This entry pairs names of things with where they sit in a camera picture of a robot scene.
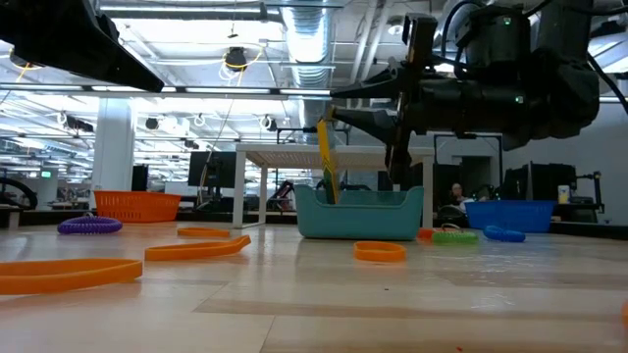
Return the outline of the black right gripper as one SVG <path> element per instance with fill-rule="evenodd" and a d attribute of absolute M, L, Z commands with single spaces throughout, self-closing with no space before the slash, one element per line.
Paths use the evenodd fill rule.
<path fill-rule="evenodd" d="M 387 144 L 387 169 L 393 182 L 404 183 L 410 168 L 411 133 L 429 130 L 503 132 L 503 115 L 527 109 L 521 72 L 528 57 L 528 21 L 521 14 L 470 14 L 455 36 L 454 76 L 435 72 L 443 56 L 433 53 L 435 18 L 407 15 L 403 61 L 367 80 L 334 88 L 332 98 L 392 98 L 397 116 L 385 110 L 335 108 L 335 120 L 358 128 Z"/>

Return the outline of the teal plastic bin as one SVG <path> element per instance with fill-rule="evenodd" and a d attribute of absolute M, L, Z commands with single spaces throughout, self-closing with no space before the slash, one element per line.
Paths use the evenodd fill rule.
<path fill-rule="evenodd" d="M 345 190 L 329 204 L 323 190 L 298 185 L 297 228 L 308 239 L 409 241 L 421 226 L 424 188 L 407 191 Z"/>

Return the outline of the orange rubber band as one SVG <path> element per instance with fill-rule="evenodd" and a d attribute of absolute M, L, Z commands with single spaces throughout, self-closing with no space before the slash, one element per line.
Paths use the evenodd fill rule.
<path fill-rule="evenodd" d="M 177 229 L 179 237 L 196 237 L 196 238 L 230 238 L 231 234 L 228 229 L 210 228 L 210 227 L 180 227 Z"/>
<path fill-rule="evenodd" d="M 87 258 L 0 262 L 0 295 L 65 292 L 141 277 L 140 260 Z"/>
<path fill-rule="evenodd" d="M 400 262 L 406 259 L 406 248 L 390 242 L 357 241 L 353 244 L 353 257 L 371 262 Z"/>
<path fill-rule="evenodd" d="M 145 261 L 181 261 L 227 256 L 238 253 L 251 243 L 248 235 L 230 241 L 197 242 L 149 247 L 144 250 Z"/>

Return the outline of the green coil wristband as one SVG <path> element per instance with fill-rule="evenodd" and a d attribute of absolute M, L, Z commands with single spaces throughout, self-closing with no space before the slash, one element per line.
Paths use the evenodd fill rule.
<path fill-rule="evenodd" d="M 434 230 L 432 241 L 438 244 L 474 244 L 479 241 L 479 237 L 476 233 L 457 225 L 443 224 Z"/>

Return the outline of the blue plastic basket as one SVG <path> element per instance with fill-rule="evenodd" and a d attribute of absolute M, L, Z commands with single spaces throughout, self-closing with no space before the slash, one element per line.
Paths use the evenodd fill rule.
<path fill-rule="evenodd" d="M 555 201 L 499 200 L 467 203 L 465 210 L 472 228 L 544 233 L 550 229 L 555 205 Z"/>

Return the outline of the blue coil wristband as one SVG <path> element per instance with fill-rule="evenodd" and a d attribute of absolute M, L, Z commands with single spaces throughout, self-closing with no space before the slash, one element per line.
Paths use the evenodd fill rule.
<path fill-rule="evenodd" d="M 521 243 L 526 240 L 526 234 L 517 230 L 505 229 L 497 226 L 487 226 L 483 229 L 484 236 L 493 241 Z"/>

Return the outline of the orange plastic basket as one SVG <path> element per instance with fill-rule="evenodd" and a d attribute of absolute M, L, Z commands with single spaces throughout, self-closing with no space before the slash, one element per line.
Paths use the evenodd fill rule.
<path fill-rule="evenodd" d="M 94 192 L 99 216 L 121 223 L 171 222 L 177 217 L 181 196 L 148 191 Z"/>

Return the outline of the purple coil wristband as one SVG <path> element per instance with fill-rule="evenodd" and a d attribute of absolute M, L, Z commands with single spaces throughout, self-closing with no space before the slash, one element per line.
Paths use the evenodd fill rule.
<path fill-rule="evenodd" d="M 121 230 L 123 224 L 112 218 L 83 216 L 61 222 L 57 230 L 61 234 L 109 234 Z"/>

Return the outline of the person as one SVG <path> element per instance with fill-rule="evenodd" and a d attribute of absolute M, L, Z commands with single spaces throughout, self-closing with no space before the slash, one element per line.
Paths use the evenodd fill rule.
<path fill-rule="evenodd" d="M 450 194 L 449 194 L 449 198 L 448 198 L 448 202 L 450 205 L 453 206 L 461 206 L 465 203 L 470 203 L 473 202 L 474 199 L 470 198 L 470 197 L 466 197 L 463 194 L 463 188 L 461 186 L 460 183 L 454 183 L 451 186 L 450 189 Z"/>

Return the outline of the white building pillar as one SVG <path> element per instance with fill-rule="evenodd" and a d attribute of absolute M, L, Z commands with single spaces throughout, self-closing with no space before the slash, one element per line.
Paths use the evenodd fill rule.
<path fill-rule="evenodd" d="M 100 98 L 92 163 L 90 208 L 95 192 L 130 191 L 136 115 L 130 99 Z"/>

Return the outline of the black overhead light bar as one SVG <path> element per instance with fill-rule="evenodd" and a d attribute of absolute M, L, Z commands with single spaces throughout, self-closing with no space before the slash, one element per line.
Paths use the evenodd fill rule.
<path fill-rule="evenodd" d="M 105 84 L 52 84 L 0 82 L 0 91 L 11 93 L 97 96 L 107 98 L 216 98 L 253 100 L 394 99 L 398 93 L 390 84 L 367 87 L 279 88 L 260 86 L 164 86 L 159 92 L 131 86 Z"/>

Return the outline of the black cabinet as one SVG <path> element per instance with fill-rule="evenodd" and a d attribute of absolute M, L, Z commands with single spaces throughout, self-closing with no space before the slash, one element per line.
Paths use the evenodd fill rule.
<path fill-rule="evenodd" d="M 148 172 L 146 165 L 137 165 L 132 168 L 131 200 L 135 207 L 142 206 L 146 199 Z"/>

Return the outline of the background robot station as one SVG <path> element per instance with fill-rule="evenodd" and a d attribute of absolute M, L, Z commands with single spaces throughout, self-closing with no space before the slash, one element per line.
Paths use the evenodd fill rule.
<path fill-rule="evenodd" d="M 521 168 L 507 170 L 499 192 L 507 200 L 555 201 L 552 217 L 558 222 L 596 224 L 599 215 L 605 213 L 601 179 L 600 172 L 578 175 L 571 165 L 529 162 Z M 581 180 L 593 184 L 593 196 L 578 194 L 578 182 Z M 557 202 L 559 185 L 570 186 L 569 204 Z"/>

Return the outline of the silver spiral duct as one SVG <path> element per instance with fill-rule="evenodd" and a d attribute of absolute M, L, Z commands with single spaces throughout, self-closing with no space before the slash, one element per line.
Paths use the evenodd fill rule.
<path fill-rule="evenodd" d="M 283 7 L 281 14 L 287 30 L 285 38 L 294 86 L 299 89 L 328 88 L 333 11 L 297 6 Z"/>

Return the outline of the black stand frame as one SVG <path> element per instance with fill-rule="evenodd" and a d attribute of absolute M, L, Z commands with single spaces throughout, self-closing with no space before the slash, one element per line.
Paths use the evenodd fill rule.
<path fill-rule="evenodd" d="M 482 187 L 501 186 L 503 179 L 503 153 L 498 135 L 473 135 L 460 139 L 454 135 L 435 133 L 433 147 L 435 162 L 433 175 L 434 203 L 444 206 L 455 183 L 462 187 L 466 197 L 474 194 L 485 197 Z"/>

